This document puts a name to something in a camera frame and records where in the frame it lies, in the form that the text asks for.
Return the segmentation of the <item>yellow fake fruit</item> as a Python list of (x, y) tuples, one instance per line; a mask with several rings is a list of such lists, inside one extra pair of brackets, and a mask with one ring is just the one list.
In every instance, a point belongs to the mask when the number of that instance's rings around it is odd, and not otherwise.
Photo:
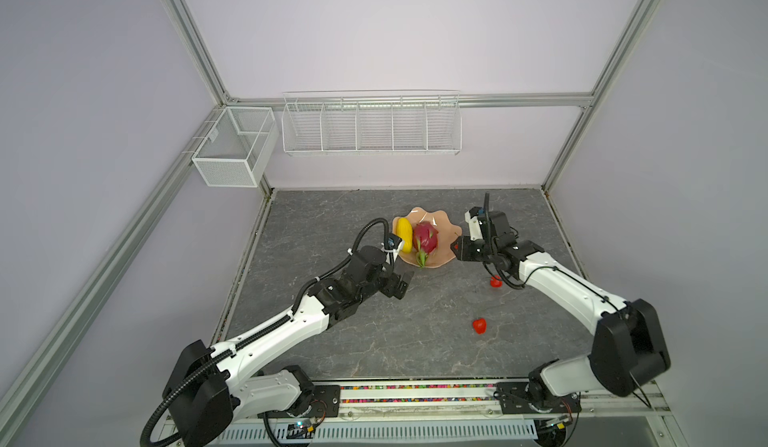
[(413, 251), (413, 226), (405, 218), (399, 218), (395, 224), (395, 234), (402, 240), (403, 246), (400, 252), (409, 254)]

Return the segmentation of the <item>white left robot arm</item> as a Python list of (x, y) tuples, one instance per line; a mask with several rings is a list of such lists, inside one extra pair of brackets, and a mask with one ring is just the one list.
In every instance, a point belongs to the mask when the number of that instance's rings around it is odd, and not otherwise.
[(270, 412), (302, 414), (314, 385), (298, 366), (259, 370), (299, 343), (354, 315), (381, 293), (401, 300), (413, 273), (391, 251), (365, 246), (308, 281), (294, 303), (271, 319), (212, 346), (186, 346), (140, 434), (142, 446), (205, 446), (236, 419)]

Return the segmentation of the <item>pink fake dragon fruit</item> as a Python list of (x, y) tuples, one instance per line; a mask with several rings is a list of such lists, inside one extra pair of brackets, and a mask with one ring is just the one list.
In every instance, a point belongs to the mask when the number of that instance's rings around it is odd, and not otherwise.
[(426, 266), (427, 260), (438, 245), (438, 230), (433, 224), (420, 222), (413, 228), (413, 246), (419, 267)]

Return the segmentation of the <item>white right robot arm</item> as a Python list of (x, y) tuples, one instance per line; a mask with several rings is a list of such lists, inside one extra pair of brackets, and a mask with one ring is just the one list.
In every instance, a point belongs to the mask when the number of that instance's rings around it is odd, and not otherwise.
[(528, 375), (523, 399), (546, 412), (572, 394), (603, 389), (634, 394), (671, 367), (656, 309), (628, 301), (562, 266), (541, 246), (519, 238), (504, 213), (474, 207), (465, 214), (469, 233), (451, 250), (464, 262), (479, 262), (504, 285), (533, 288), (571, 314), (591, 334), (591, 350), (554, 360)]

